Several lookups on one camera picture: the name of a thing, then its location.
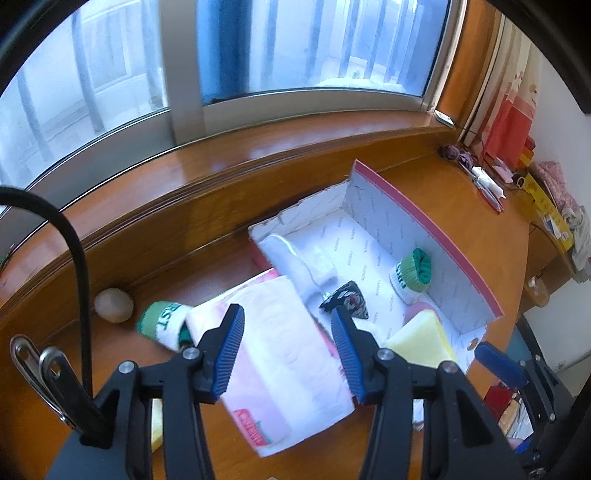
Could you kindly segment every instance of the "white wall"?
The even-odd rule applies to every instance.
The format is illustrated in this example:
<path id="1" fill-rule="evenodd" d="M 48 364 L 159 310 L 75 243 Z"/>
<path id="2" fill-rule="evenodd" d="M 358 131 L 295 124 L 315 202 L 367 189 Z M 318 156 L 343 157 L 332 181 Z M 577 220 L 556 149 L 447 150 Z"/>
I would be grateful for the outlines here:
<path id="1" fill-rule="evenodd" d="M 530 133 L 536 142 L 534 160 L 558 160 L 571 194 L 591 212 L 591 118 L 583 115 L 548 61 L 539 92 Z M 574 361 L 591 350 L 591 281 L 569 281 L 551 296 L 547 307 L 533 308 L 525 316 L 549 366 Z M 588 375 L 591 364 L 587 365 Z"/>

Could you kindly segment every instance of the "wooden surface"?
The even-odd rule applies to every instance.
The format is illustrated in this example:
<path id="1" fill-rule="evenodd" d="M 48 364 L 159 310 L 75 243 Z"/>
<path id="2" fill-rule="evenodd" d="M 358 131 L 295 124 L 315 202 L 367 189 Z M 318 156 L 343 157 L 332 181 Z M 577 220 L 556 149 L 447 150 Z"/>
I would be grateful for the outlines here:
<path id="1" fill-rule="evenodd" d="M 489 325 L 486 339 L 499 348 L 506 347 L 517 317 L 528 248 L 528 222 L 518 213 L 511 197 L 505 203 L 505 212 L 497 215 L 482 201 L 472 183 L 457 167 L 439 160 L 436 155 L 387 169 L 383 176 L 422 208 L 482 274 L 505 312 L 501 320 Z M 289 189 L 288 183 L 281 187 Z M 238 200 L 238 203 L 216 215 L 223 213 L 231 217 L 234 209 L 244 209 L 246 203 L 255 200 L 262 201 L 258 196 L 252 199 L 240 196 Z M 211 207 L 209 202 L 204 202 L 203 209 Z M 190 221 L 190 218 L 175 218 L 179 236 L 186 235 Z M 112 265 L 113 259 L 105 257 L 102 261 Z M 227 235 L 220 241 L 198 249 L 190 257 L 185 257 L 183 262 L 132 286 L 130 293 L 137 303 L 134 320 L 138 312 L 153 301 L 175 300 L 199 304 L 257 272 L 249 256 L 244 230 Z M 38 311 L 39 317 L 42 317 L 42 304 L 38 305 Z M 140 365 L 148 365 L 164 361 L 170 356 L 164 348 L 137 334 L 131 320 L 123 325 L 110 325 L 97 319 L 93 326 L 94 379 L 97 388 L 123 360 L 133 359 Z M 74 368 L 79 368 L 76 324 L 60 332 L 51 342 L 63 348 Z M 481 395 L 492 380 L 491 375 L 477 364 L 471 367 L 469 378 Z M 0 398 L 2 447 L 27 480 L 42 479 L 68 430 L 17 375 L 5 375 L 2 388 L 10 392 Z M 359 408 L 329 430 L 266 459 L 257 458 L 221 404 L 204 406 L 203 418 L 219 479 L 265 480 L 275 476 L 280 480 L 349 480 L 358 477 L 372 409 Z M 410 478 L 418 478 L 420 472 L 420 441 L 420 435 L 416 435 Z M 154 465 L 155 478 L 164 479 L 161 450 L 154 456 Z"/>
<path id="2" fill-rule="evenodd" d="M 65 213 L 83 239 L 91 292 L 129 288 L 344 180 L 355 158 L 383 171 L 432 154 L 455 135 L 426 113 L 408 112 L 331 113 L 262 125 L 145 163 Z M 65 247 L 46 226 L 15 253 L 0 278 L 0 345 L 19 332 L 42 342 L 76 317 Z M 8 351 L 0 349 L 0 371 L 8 365 Z"/>
<path id="3" fill-rule="evenodd" d="M 491 62 L 500 12 L 486 0 L 467 0 L 462 35 L 437 109 L 463 127 Z"/>

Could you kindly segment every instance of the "wooden desk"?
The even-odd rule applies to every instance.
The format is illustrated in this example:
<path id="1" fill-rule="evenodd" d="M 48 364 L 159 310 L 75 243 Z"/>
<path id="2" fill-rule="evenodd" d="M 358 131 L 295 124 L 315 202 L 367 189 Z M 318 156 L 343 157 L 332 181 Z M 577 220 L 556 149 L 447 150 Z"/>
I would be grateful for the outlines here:
<path id="1" fill-rule="evenodd" d="M 505 317 L 491 324 L 486 339 L 505 348 L 517 317 L 525 274 L 528 222 L 511 203 L 497 215 L 456 167 L 432 155 L 391 168 L 383 176 L 394 183 L 428 214 L 456 243 L 482 274 Z M 170 353 L 134 331 L 137 312 L 156 300 L 197 305 L 258 273 L 249 256 L 244 231 L 197 251 L 190 260 L 136 285 L 130 291 L 136 316 L 124 325 L 95 320 L 93 327 L 94 380 L 98 389 L 117 365 L 133 359 L 140 365 L 165 361 Z M 68 354 L 79 369 L 78 328 L 70 326 L 52 343 Z M 481 395 L 492 376 L 473 365 L 470 380 Z M 69 431 L 22 379 L 10 385 L 12 394 L 2 403 L 4 426 L 12 432 L 6 454 L 27 480 L 43 479 Z M 259 459 L 233 425 L 221 404 L 203 406 L 209 450 L 219 479 L 279 480 L 358 477 L 372 419 L 372 408 L 359 408 L 351 416 L 299 445 Z M 418 478 L 420 435 L 414 439 L 410 478 Z M 154 456 L 154 478 L 163 480 L 162 449 Z"/>

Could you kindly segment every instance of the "window frame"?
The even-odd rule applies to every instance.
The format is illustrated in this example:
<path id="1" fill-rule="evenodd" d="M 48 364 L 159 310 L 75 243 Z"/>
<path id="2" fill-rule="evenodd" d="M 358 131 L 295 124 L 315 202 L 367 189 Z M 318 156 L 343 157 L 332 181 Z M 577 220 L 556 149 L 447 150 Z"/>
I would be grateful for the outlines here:
<path id="1" fill-rule="evenodd" d="M 211 135 L 314 113 L 431 110 L 439 99 L 454 58 L 467 0 L 450 0 L 423 97 L 378 90 L 314 88 L 263 92 L 206 106 L 201 94 L 198 60 L 198 1 L 160 0 L 158 3 L 163 95 L 168 99 L 168 107 L 104 133 L 60 159 L 27 190 L 42 195 L 61 209 L 147 158 Z M 93 165 L 92 175 L 89 175 L 89 164 Z M 21 244 L 43 224 L 21 210 L 1 211 L 0 256 L 11 245 Z"/>

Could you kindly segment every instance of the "curtain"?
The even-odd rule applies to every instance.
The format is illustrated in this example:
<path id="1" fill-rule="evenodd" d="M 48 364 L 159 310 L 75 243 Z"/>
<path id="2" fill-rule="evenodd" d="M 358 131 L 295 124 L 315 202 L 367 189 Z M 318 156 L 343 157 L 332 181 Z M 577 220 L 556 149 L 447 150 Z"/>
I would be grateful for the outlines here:
<path id="1" fill-rule="evenodd" d="M 515 168 L 536 110 L 542 54 L 505 19 L 498 54 L 465 144 Z"/>

